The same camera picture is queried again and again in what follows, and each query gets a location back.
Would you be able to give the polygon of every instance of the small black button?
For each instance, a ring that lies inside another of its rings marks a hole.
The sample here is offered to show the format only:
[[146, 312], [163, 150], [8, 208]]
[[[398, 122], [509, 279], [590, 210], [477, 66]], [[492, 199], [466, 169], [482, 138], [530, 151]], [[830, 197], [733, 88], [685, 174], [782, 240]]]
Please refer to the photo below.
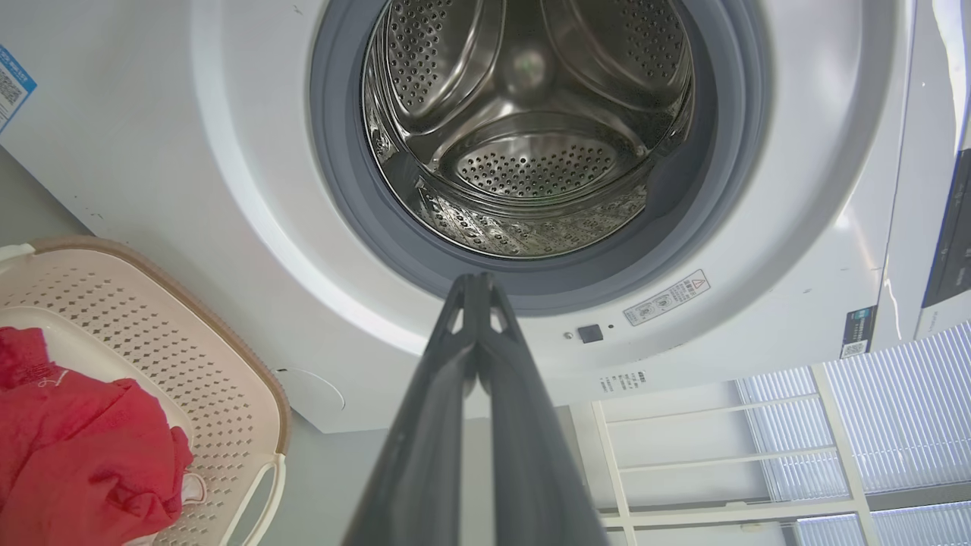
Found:
[[581, 326], [577, 328], [577, 333], [580, 334], [580, 339], [584, 340], [584, 343], [602, 341], [604, 338], [604, 332], [600, 331], [600, 324]]

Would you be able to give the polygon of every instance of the sticker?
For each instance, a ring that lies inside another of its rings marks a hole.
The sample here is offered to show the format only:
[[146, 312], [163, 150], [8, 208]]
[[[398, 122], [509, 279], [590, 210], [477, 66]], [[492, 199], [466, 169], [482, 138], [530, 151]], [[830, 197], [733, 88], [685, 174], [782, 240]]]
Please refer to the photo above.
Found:
[[0, 133], [36, 87], [27, 71], [0, 45]]
[[630, 325], [643, 324], [650, 319], [660, 317], [698, 294], [708, 291], [711, 287], [708, 284], [708, 279], [705, 278], [705, 272], [698, 269], [682, 279], [677, 285], [651, 299], [638, 303], [623, 313], [630, 321]]
[[648, 383], [648, 377], [644, 370], [620, 375], [607, 375], [600, 378], [600, 388], [604, 394], [614, 392], [635, 391]]
[[855, 357], [870, 351], [873, 324], [876, 320], [876, 305], [847, 313], [847, 322], [843, 327], [843, 350], [840, 351], [840, 358]]

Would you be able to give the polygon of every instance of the blue label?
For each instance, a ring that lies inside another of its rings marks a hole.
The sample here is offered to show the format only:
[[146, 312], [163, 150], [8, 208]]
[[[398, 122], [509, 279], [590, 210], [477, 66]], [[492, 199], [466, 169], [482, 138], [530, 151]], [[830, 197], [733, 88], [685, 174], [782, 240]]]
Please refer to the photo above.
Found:
[[0, 45], [0, 132], [14, 118], [37, 83], [14, 56]]

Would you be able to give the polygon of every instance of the qr code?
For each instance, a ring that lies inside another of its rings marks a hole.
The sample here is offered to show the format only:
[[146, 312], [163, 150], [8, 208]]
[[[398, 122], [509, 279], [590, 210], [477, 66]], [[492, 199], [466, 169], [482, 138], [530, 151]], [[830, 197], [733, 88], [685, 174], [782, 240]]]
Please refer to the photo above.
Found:
[[0, 95], [3, 95], [3, 98], [7, 99], [7, 102], [9, 102], [11, 106], [17, 103], [17, 99], [20, 98], [20, 94], [22, 92], [23, 91], [20, 89], [20, 87], [15, 85], [14, 82], [11, 82], [10, 78], [7, 77], [7, 74], [0, 70]]
[[855, 357], [856, 355], [862, 355], [866, 353], [866, 344], [868, 342], [864, 339], [863, 341], [857, 341], [855, 343], [847, 343], [843, 346], [843, 353], [840, 354], [840, 358]]

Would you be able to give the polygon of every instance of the plastic laundry basket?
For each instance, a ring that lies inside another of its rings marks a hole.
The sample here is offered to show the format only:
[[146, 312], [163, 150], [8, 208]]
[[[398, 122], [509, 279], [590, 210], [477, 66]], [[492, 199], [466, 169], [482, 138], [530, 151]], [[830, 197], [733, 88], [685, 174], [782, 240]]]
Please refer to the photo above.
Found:
[[0, 326], [41, 327], [50, 358], [102, 381], [130, 377], [189, 437], [208, 488], [157, 545], [225, 544], [263, 474], [284, 490], [289, 405], [252, 351], [162, 271], [122, 245], [65, 237], [0, 248]]

